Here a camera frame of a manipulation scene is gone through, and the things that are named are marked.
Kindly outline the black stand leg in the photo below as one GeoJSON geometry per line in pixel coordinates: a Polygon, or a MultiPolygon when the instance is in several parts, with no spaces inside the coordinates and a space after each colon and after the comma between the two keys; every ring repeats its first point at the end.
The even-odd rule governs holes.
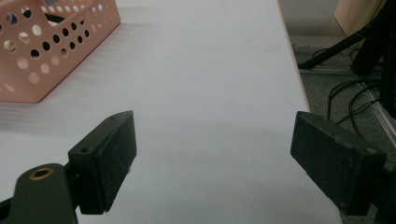
{"type": "Polygon", "coordinates": [[[366,25],[363,28],[359,29],[353,35],[345,38],[344,40],[338,42],[337,44],[333,45],[332,47],[325,49],[323,52],[314,56],[312,59],[299,63],[299,69],[312,69],[317,65],[329,60],[331,57],[335,56],[336,54],[340,53],[341,51],[351,47],[352,45],[362,41],[365,38],[372,36],[377,29],[376,25],[366,25]]]}

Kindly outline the aluminium floor rail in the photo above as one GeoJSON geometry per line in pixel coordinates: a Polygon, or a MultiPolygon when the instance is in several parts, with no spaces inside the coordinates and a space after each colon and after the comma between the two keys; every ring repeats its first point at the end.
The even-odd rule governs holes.
{"type": "Polygon", "coordinates": [[[371,90],[367,90],[364,95],[368,101],[375,101],[373,104],[375,117],[379,121],[389,141],[396,146],[396,117],[393,117],[379,102],[379,88],[373,87],[371,90]]]}

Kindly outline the pink perforated plastic basket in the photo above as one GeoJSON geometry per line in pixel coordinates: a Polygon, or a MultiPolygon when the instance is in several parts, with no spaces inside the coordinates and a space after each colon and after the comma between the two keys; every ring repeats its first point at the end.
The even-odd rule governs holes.
{"type": "Polygon", "coordinates": [[[119,24],[116,0],[0,0],[0,102],[40,102],[119,24]]]}

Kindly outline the black metal stand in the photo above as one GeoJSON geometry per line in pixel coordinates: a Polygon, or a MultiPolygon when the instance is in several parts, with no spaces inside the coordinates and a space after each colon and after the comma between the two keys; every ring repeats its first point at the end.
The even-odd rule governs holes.
{"type": "Polygon", "coordinates": [[[386,0],[377,16],[355,33],[363,39],[351,65],[358,76],[368,76],[382,61],[379,102],[396,118],[396,0],[386,0]]]}

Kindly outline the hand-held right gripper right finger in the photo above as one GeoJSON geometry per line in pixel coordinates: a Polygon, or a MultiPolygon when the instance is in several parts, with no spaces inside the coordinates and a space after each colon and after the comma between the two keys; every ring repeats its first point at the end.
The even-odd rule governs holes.
{"type": "Polygon", "coordinates": [[[330,120],[299,111],[290,155],[344,214],[367,213],[384,151],[330,120]]]}

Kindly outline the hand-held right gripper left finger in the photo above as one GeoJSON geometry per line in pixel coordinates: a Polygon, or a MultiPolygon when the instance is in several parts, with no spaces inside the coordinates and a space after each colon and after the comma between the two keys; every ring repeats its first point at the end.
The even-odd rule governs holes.
{"type": "Polygon", "coordinates": [[[134,113],[104,119],[68,152],[78,175],[78,206],[84,215],[102,215],[114,203],[137,154],[134,113]]]}

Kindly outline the light wooden board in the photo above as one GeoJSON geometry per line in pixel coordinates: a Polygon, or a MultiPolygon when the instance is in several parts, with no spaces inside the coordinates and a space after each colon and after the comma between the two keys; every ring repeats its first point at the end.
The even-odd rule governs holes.
{"type": "Polygon", "coordinates": [[[333,16],[346,36],[372,21],[387,0],[339,0],[333,16]]]}

